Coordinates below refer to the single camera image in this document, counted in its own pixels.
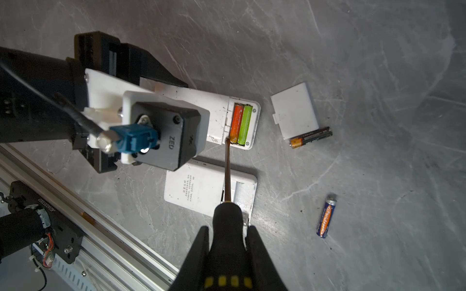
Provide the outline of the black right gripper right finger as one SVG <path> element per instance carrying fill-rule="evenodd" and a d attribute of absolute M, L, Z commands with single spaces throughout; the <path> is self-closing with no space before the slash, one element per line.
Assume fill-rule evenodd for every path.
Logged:
<path fill-rule="evenodd" d="M 255 226 L 249 226 L 246 251 L 252 271 L 254 291 L 287 291 Z"/>

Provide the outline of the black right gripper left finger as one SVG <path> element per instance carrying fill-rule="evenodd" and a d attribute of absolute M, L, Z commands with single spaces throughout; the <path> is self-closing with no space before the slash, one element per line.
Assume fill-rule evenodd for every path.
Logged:
<path fill-rule="evenodd" d="M 169 291 L 202 291 L 208 253 L 209 228 L 202 226 Z"/>

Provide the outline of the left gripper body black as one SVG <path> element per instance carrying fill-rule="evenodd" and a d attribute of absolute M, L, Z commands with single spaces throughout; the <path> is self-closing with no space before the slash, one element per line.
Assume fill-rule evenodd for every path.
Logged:
<path fill-rule="evenodd" d="M 89 32 L 75 35 L 75 60 L 81 63 L 83 69 L 93 69 L 135 85 L 140 84 L 140 78 L 162 82 L 177 87 L 188 87 L 184 81 L 176 78 L 151 53 L 122 43 L 116 37 L 103 32 Z M 75 133 L 70 141 L 74 150 L 79 150 L 87 162 L 97 173 L 107 173 L 117 170 L 116 162 L 120 154 L 104 154 L 98 149 L 87 145 L 88 131 L 77 123 Z"/>

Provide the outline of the black yellow handled screwdriver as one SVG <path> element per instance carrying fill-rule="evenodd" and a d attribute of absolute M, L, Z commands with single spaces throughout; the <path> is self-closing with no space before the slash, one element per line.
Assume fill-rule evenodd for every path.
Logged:
<path fill-rule="evenodd" d="M 231 197 L 230 145 L 227 138 L 224 201 L 214 211 L 214 236 L 203 271 L 205 291 L 253 289 L 250 258 L 243 239 L 243 215 Z"/>

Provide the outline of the blue orange AA battery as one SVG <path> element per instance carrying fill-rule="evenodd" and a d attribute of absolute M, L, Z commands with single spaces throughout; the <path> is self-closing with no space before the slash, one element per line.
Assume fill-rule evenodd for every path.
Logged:
<path fill-rule="evenodd" d="M 320 221 L 317 227 L 316 234 L 320 238 L 326 238 L 332 217 L 337 204 L 337 195 L 329 194 L 325 199 L 325 204 L 322 209 L 322 214 L 320 216 Z"/>

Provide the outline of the white air conditioner remote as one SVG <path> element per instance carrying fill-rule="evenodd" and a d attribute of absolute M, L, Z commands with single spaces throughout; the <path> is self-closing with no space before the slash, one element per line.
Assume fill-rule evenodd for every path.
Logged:
<path fill-rule="evenodd" d="M 255 176 L 231 171 L 231 199 L 241 208 L 244 232 L 250 225 L 256 190 Z M 224 194 L 224 167 L 190 160 L 175 172 L 166 172 L 164 199 L 174 205 L 212 217 Z"/>

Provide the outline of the black gold AA battery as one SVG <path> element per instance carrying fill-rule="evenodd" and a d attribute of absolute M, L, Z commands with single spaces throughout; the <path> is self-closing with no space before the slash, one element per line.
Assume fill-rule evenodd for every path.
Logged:
<path fill-rule="evenodd" d="M 298 147 L 304 146 L 308 143 L 312 143 L 318 141 L 320 139 L 324 139 L 327 137 L 331 137 L 333 135 L 333 131 L 330 127 L 324 127 L 321 129 L 314 130 L 312 132 L 304 133 L 297 137 L 293 137 L 290 139 L 290 146 L 293 149 Z"/>

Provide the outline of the white battery cover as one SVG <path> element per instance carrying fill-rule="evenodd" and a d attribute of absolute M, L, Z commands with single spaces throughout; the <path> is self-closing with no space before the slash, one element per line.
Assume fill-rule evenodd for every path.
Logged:
<path fill-rule="evenodd" d="M 273 119 L 284 140 L 319 129 L 308 86 L 302 82 L 271 96 Z"/>

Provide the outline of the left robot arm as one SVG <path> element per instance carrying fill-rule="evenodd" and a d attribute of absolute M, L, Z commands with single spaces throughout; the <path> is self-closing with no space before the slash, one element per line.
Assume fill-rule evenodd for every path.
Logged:
<path fill-rule="evenodd" d="M 1 48 L 1 63 L 47 96 L 62 93 L 79 110 L 89 105 L 85 69 L 98 70 L 138 85 L 141 78 L 188 87 L 148 51 L 122 43 L 103 32 L 75 35 L 75 56 L 56 59 L 11 48 Z M 68 139 L 98 172 L 117 169 L 120 154 L 92 149 L 87 131 L 67 113 L 43 100 L 1 70 L 1 142 L 21 143 Z"/>

